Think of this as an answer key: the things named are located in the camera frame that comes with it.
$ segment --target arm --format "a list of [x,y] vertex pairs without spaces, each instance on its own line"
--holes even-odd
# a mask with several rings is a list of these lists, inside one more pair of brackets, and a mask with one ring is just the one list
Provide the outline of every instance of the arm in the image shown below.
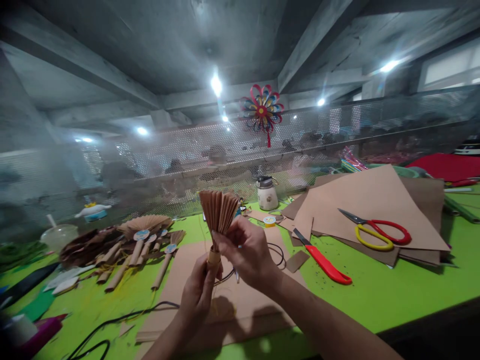
[[213,236],[240,277],[279,304],[324,359],[402,359],[378,336],[281,272],[261,227],[238,216],[226,236]]
[[180,309],[142,360],[171,359],[187,345],[210,311],[215,277],[222,278],[220,270],[207,270],[207,254],[199,257],[183,288]]

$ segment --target hanging decoration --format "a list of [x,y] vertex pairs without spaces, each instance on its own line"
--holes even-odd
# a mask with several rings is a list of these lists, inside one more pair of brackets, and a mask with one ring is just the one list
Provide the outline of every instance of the hanging decoration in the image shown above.
[[243,119],[246,119],[246,125],[255,133],[263,131],[266,133],[268,142],[267,147],[271,147],[270,133],[274,131],[274,125],[282,122],[280,115],[284,111],[284,106],[277,103],[280,99],[278,92],[272,92],[270,85],[265,85],[260,89],[255,84],[250,89],[250,98],[242,97],[240,106],[243,111]]

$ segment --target ceiling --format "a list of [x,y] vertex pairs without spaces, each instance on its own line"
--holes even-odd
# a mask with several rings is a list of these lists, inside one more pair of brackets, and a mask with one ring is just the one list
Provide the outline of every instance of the ceiling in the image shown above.
[[[25,2],[48,22],[46,41],[59,36],[60,50],[74,58],[74,66],[65,55],[50,61],[50,49],[39,53],[31,39],[17,47],[3,39],[25,90],[54,125],[101,131],[105,124],[105,132],[143,126],[156,109],[218,121],[215,71],[225,90],[220,111],[232,117],[252,83],[272,84],[291,109],[324,95],[334,100],[390,60],[406,65],[480,28],[474,0]],[[70,37],[86,47],[82,55],[69,48]],[[78,65],[85,54],[93,62]],[[106,67],[96,72],[92,64]],[[113,80],[103,77],[110,70]]]

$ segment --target red box cutter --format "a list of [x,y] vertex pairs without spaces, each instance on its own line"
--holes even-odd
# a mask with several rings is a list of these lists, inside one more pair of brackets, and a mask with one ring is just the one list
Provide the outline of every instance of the red box cutter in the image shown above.
[[343,285],[350,285],[352,283],[352,278],[338,271],[335,266],[333,266],[332,263],[328,261],[325,256],[323,256],[320,250],[313,246],[310,241],[308,241],[305,236],[300,233],[300,231],[294,228],[293,232],[298,236],[300,241],[303,243],[303,245],[305,245],[306,249],[310,253],[311,257],[315,259],[316,263],[320,265],[321,269],[325,272],[325,274],[328,275],[330,279]]

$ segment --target workbench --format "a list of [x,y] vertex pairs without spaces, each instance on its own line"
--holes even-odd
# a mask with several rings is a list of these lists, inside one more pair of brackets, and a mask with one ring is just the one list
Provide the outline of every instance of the workbench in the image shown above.
[[[474,186],[480,192],[480,185]],[[480,196],[450,194],[457,202],[475,205],[480,208]],[[258,204],[251,204],[259,210]],[[469,208],[480,215],[480,209]],[[289,235],[283,228],[281,233],[289,251],[287,258],[294,252],[303,251],[301,247],[292,247]],[[207,224],[202,215],[189,216],[178,220],[172,229],[185,230],[186,236],[180,247],[185,244],[210,239]],[[349,286],[330,280],[310,258],[301,267],[308,288],[319,297],[339,308],[374,333],[395,334],[397,330],[408,327],[408,323],[432,319],[435,313],[447,309],[465,309],[468,304],[480,299],[480,225],[467,222],[461,217],[443,215],[442,237],[452,246],[451,254],[458,268],[441,267],[435,271],[414,263],[399,259],[394,269],[355,251],[353,248],[328,237],[312,236],[311,242],[340,271],[353,279]],[[32,271],[56,261],[50,255],[21,270],[10,270],[0,278],[0,285],[14,285]],[[132,311],[150,308],[157,303],[163,286],[169,276],[167,271],[162,286],[152,293],[153,283],[161,264],[149,260],[144,269],[130,273],[112,293],[104,293],[105,285],[97,285],[96,277],[81,281],[78,287],[57,297],[42,318],[68,313],[63,328],[36,356],[42,359],[66,359],[81,341],[99,324],[120,317]],[[45,281],[30,291],[16,304],[7,309],[16,314],[39,293]],[[118,338],[120,324],[107,325],[98,331],[84,349],[110,339],[111,347],[106,359],[134,359],[139,346],[135,344],[137,331],[142,327],[147,314],[131,321],[135,326],[124,336]],[[85,359],[99,359],[104,347],[94,350]],[[314,355],[301,331],[294,327],[281,330],[267,336],[248,340],[244,343],[230,344],[221,349],[208,350],[195,354],[195,359],[303,359]]]

